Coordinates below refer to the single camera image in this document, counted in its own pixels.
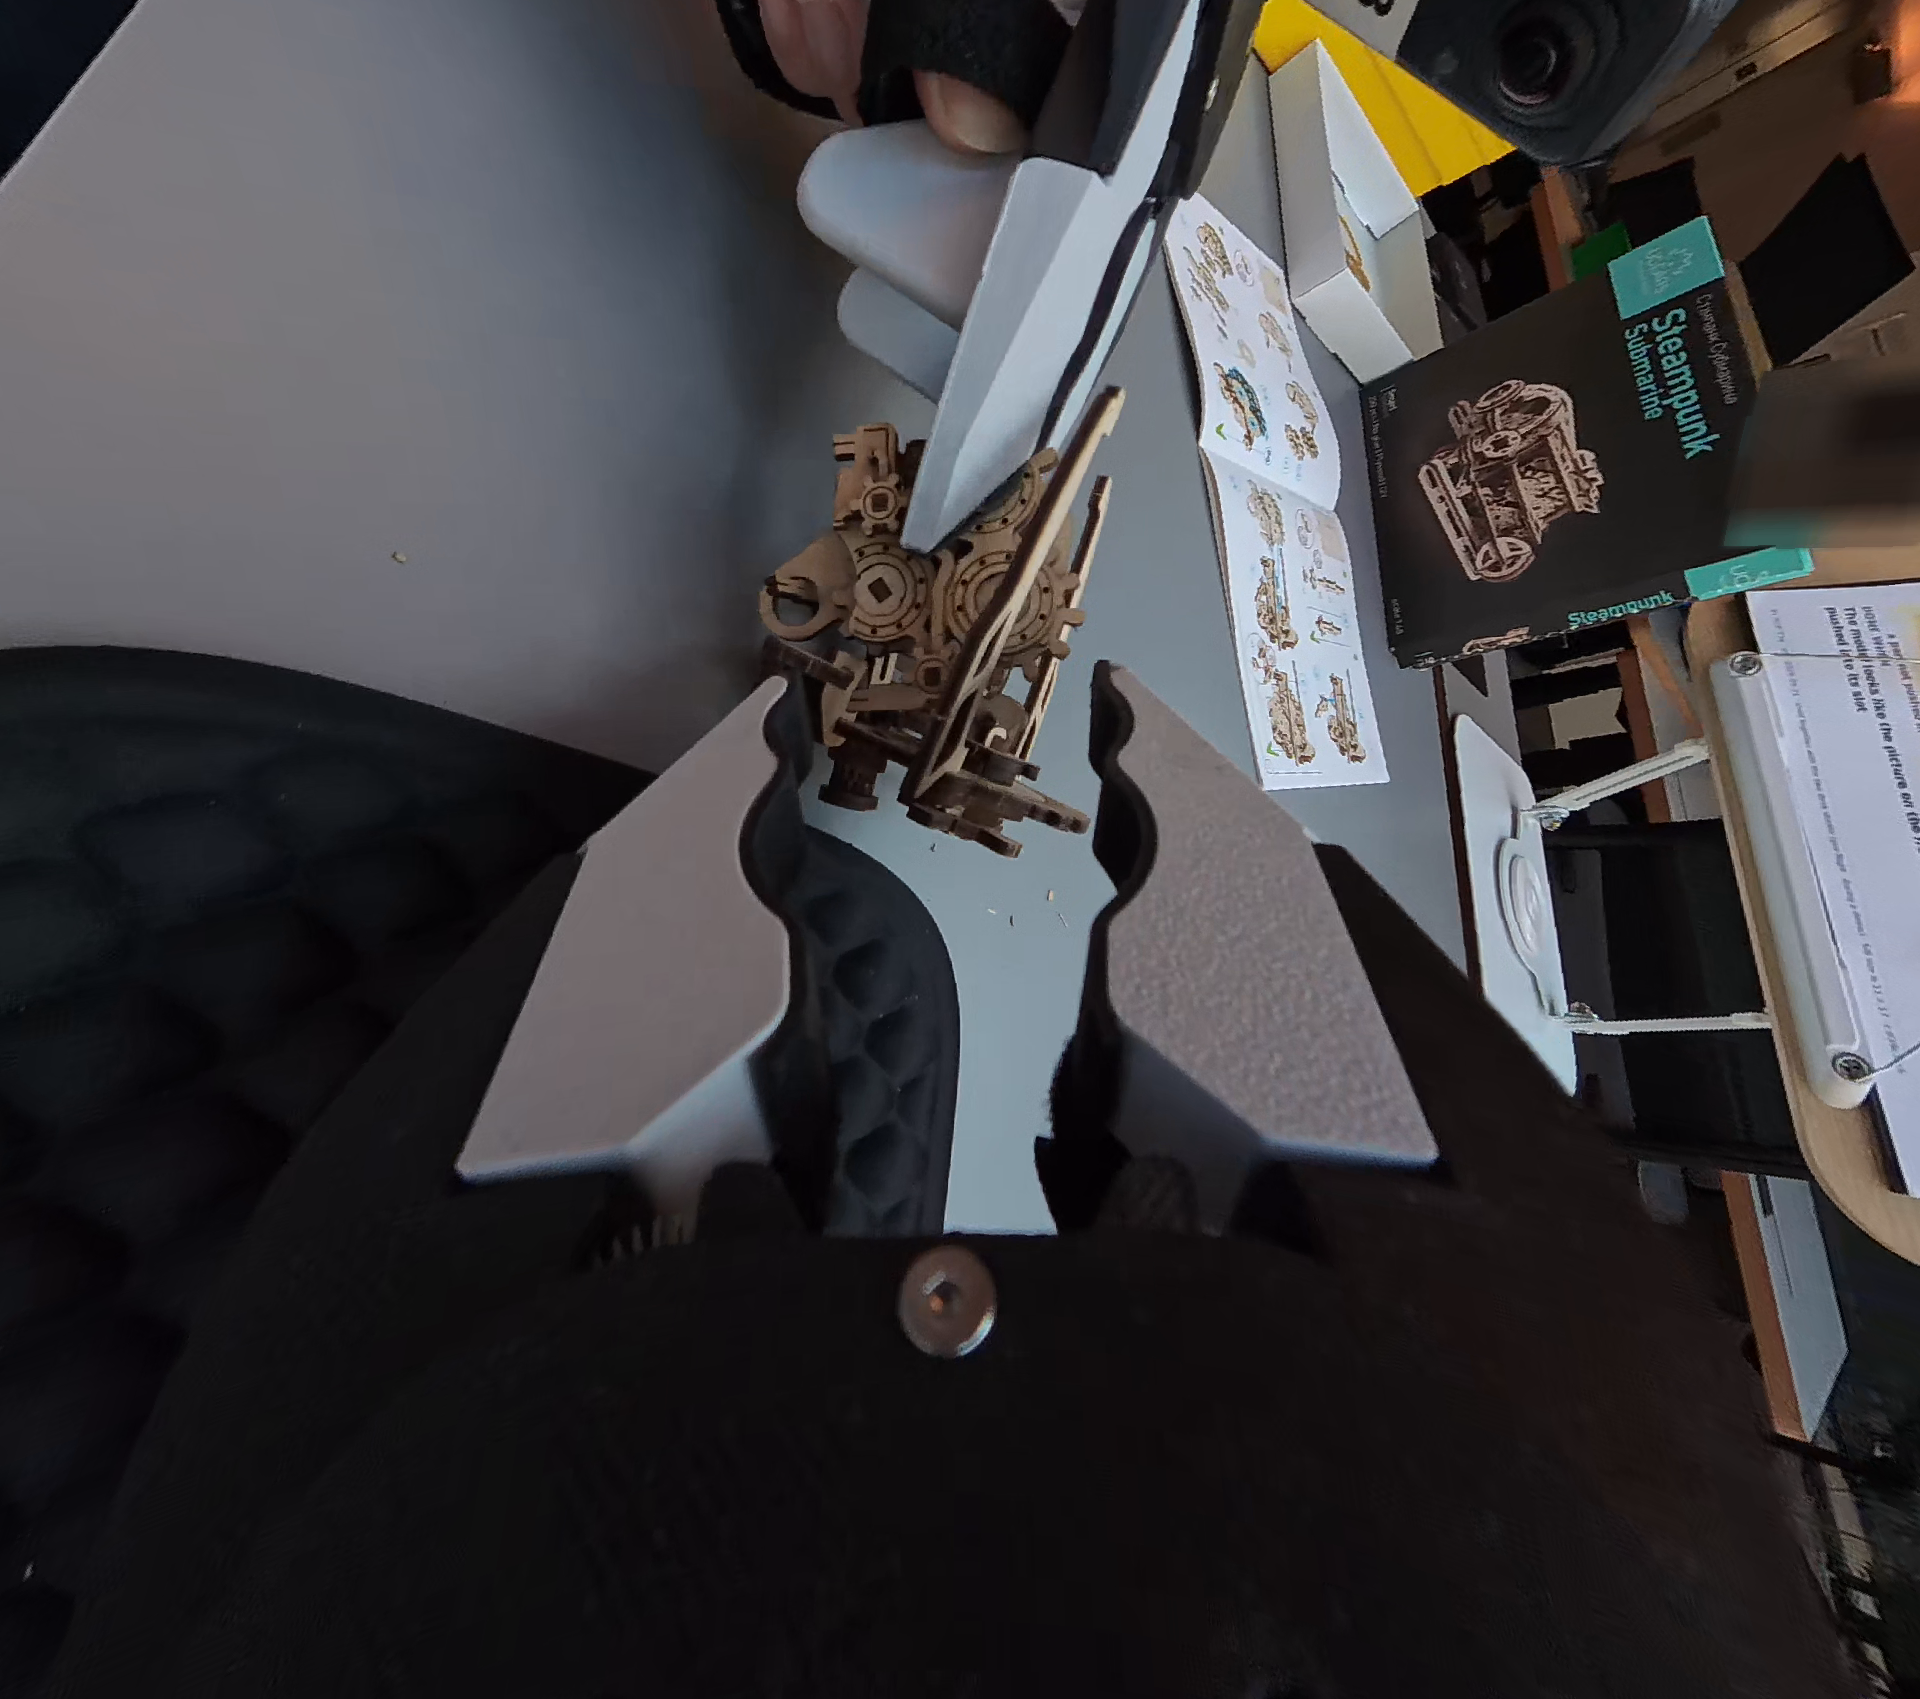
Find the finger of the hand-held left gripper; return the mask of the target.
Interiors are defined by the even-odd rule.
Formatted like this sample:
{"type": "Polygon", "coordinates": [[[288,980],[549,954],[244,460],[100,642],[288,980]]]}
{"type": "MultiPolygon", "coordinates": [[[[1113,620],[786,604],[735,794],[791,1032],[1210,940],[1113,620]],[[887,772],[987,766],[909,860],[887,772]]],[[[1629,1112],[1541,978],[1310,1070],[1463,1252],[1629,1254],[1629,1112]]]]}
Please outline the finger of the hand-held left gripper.
{"type": "Polygon", "coordinates": [[[1172,135],[1201,0],[1186,0],[1120,151],[1100,177],[1030,157],[1014,171],[947,370],[907,508],[907,546],[934,550],[1037,448],[1111,263],[1127,267],[1172,135]]]}

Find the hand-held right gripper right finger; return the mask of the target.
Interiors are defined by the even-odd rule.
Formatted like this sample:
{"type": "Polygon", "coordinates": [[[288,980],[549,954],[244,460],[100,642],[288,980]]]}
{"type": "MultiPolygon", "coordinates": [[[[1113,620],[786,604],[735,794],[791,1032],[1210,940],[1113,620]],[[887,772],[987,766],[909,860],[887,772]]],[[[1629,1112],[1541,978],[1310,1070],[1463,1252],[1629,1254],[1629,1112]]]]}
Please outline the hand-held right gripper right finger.
{"type": "Polygon", "coordinates": [[[1310,832],[1140,678],[1094,666],[1086,938],[1042,1138],[1055,1232],[1140,1170],[1145,1202],[1225,1232],[1298,1164],[1424,1176],[1438,1144],[1310,832]]]}

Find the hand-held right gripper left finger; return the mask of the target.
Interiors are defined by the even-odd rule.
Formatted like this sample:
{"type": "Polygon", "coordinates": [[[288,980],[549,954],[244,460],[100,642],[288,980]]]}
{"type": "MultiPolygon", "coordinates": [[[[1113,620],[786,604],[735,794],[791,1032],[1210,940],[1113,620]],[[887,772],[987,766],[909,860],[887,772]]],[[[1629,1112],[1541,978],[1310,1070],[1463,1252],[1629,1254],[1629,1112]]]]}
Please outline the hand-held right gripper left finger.
{"type": "Polygon", "coordinates": [[[614,1174],[690,1228],[708,1178],[826,1196],[826,1036],[804,944],[804,690],[774,676],[582,850],[461,1154],[466,1184],[614,1174]]]}

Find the wooden gear model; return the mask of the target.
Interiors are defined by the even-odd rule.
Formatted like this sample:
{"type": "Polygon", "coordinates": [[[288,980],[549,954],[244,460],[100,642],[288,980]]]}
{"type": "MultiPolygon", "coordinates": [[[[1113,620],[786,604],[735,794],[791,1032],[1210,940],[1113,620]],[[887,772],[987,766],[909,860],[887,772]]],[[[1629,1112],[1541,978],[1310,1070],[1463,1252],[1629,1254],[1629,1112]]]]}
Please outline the wooden gear model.
{"type": "Polygon", "coordinates": [[[1070,636],[1086,620],[1111,482],[1078,494],[1125,394],[1106,388],[1063,450],[1045,448],[934,552],[903,542],[924,444],[889,424],[832,442],[830,528],[761,586],[772,666],[801,678],[828,754],[822,800],[873,812],[881,778],[931,832],[1017,856],[1010,824],[1084,834],[1035,790],[1034,752],[1070,636]]]}

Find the black model kit box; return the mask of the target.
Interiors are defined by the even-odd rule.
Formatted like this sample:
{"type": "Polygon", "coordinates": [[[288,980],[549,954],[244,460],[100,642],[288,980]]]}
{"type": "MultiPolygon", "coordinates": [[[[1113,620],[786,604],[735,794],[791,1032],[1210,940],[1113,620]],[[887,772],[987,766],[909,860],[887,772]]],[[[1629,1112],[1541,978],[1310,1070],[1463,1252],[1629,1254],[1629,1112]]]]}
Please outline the black model kit box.
{"type": "Polygon", "coordinates": [[[1360,394],[1399,666],[1812,576],[1808,550],[1734,536],[1742,305],[1691,219],[1360,394]]]}

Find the white open cardboard box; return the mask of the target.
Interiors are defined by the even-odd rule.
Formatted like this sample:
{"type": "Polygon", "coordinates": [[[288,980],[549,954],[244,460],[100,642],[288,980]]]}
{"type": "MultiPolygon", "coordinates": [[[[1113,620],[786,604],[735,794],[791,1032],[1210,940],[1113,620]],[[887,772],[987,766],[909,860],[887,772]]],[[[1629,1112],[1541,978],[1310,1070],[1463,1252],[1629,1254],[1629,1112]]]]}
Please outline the white open cardboard box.
{"type": "Polygon", "coordinates": [[[1368,386],[1441,346],[1427,273],[1427,225],[1324,49],[1307,45],[1268,77],[1283,267],[1293,311],[1368,386]],[[1373,297],[1344,267],[1336,207],[1375,243],[1373,297]]]}

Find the yellow storage bin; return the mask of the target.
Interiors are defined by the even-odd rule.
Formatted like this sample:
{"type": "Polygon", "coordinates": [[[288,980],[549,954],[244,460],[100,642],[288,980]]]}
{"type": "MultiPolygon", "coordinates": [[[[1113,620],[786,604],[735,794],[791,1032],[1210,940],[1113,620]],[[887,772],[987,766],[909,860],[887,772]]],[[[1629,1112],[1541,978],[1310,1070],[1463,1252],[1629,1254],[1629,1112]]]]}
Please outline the yellow storage bin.
{"type": "Polygon", "coordinates": [[[1268,73],[1310,43],[1322,47],[1413,197],[1427,197],[1513,153],[1498,135],[1303,0],[1266,0],[1252,51],[1268,73]]]}

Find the illustrated instruction booklet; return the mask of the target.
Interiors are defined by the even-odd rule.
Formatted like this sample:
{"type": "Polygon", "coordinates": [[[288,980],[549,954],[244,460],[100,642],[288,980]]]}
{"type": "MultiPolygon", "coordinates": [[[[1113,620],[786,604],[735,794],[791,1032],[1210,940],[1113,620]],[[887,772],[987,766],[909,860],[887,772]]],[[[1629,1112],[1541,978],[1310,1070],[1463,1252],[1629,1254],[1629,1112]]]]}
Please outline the illustrated instruction booklet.
{"type": "Polygon", "coordinates": [[[1164,263],[1256,778],[1269,794],[1383,784],[1338,442],[1283,269],[1197,197],[1168,211],[1164,263]]]}

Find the black wrist rest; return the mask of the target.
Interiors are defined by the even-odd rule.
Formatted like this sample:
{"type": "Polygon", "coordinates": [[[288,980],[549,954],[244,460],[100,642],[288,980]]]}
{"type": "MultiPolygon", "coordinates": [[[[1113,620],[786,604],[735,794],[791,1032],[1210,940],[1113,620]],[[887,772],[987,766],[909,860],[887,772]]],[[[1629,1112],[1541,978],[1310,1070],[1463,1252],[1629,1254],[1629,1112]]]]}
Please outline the black wrist rest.
{"type": "Polygon", "coordinates": [[[426,1690],[738,1608],[873,1462],[642,1272],[617,1170],[454,1158],[587,840],[657,780],[210,656],[4,656],[4,1696],[426,1690]]]}

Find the printed paper sheet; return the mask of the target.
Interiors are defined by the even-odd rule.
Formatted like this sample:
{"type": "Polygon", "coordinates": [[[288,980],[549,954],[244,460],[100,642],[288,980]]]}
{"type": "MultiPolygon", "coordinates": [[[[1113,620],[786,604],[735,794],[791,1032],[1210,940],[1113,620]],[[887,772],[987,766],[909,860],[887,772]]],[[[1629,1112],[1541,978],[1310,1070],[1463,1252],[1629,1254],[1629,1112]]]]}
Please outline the printed paper sheet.
{"type": "Polygon", "coordinates": [[[1746,602],[1787,800],[1836,948],[1849,1028],[1828,1076],[1859,1088],[1894,1188],[1917,1188],[1917,588],[1791,588],[1746,602]]]}

